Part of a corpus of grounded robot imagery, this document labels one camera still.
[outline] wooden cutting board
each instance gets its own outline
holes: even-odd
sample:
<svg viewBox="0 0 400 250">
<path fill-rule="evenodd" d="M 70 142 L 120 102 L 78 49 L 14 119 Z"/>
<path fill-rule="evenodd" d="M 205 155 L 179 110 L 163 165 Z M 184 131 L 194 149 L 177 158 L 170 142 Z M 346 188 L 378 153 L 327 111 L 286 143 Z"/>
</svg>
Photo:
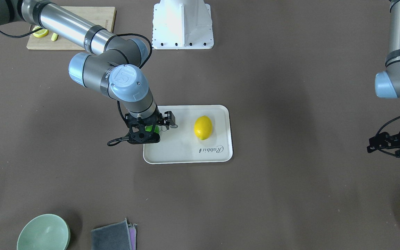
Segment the wooden cutting board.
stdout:
<svg viewBox="0 0 400 250">
<path fill-rule="evenodd" d="M 73 7 L 62 6 L 84 19 L 101 25 L 110 32 L 114 29 L 115 23 L 115 7 Z M 82 47 L 70 42 L 69 40 L 59 36 L 56 41 L 51 41 L 53 32 L 42 38 L 36 38 L 30 35 L 27 42 L 27 49 L 44 49 L 44 50 L 84 50 Z"/>
</svg>

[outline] gray cloth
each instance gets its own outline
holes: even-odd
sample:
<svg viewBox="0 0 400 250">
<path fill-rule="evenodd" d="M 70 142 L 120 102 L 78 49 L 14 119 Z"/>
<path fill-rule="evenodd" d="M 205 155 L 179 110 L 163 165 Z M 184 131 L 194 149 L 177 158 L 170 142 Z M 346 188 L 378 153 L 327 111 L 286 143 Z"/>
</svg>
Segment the gray cloth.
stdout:
<svg viewBox="0 0 400 250">
<path fill-rule="evenodd" d="M 92 250 L 133 250 L 127 220 L 93 229 Z"/>
</svg>

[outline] green bowl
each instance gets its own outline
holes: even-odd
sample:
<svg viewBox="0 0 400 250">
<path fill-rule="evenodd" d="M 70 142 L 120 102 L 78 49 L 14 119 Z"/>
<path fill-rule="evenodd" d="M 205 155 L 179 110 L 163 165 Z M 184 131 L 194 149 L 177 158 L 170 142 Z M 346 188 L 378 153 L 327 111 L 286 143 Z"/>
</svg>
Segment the green bowl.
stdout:
<svg viewBox="0 0 400 250">
<path fill-rule="evenodd" d="M 35 217 L 19 234 L 17 250 L 65 250 L 69 245 L 70 230 L 58 215 Z"/>
</svg>

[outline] lemon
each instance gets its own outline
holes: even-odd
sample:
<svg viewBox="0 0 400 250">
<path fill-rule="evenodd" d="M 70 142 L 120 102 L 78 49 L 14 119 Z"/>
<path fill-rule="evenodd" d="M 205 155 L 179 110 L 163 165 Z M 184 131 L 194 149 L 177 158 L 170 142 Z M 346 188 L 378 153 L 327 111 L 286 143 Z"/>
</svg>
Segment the lemon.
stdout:
<svg viewBox="0 0 400 250">
<path fill-rule="evenodd" d="M 207 116 L 197 118 L 194 124 L 194 133 L 200 140 L 206 140 L 213 132 L 213 123 Z"/>
<path fill-rule="evenodd" d="M 33 28 L 33 30 L 36 30 L 36 29 L 38 29 L 38 28 L 41 28 L 41 27 L 35 26 L 35 28 Z M 45 30 L 45 29 L 38 30 L 37 32 L 33 33 L 33 35 L 34 35 L 36 38 L 43 38 L 43 37 L 46 36 L 47 34 L 49 34 L 49 30 Z"/>
</svg>

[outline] white tray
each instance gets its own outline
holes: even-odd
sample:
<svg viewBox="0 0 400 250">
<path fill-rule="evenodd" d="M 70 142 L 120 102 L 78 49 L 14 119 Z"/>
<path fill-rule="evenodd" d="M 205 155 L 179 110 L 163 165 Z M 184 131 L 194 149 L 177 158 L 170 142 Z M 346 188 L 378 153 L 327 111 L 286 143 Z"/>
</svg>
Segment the white tray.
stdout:
<svg viewBox="0 0 400 250">
<path fill-rule="evenodd" d="M 225 106 L 158 106 L 158 109 L 162 114 L 172 111 L 178 128 L 161 131 L 159 143 L 144 144 L 143 158 L 147 163 L 217 163 L 232 157 L 229 111 Z M 202 141 L 194 134 L 194 123 L 203 115 L 213 122 L 213 133 Z"/>
</svg>

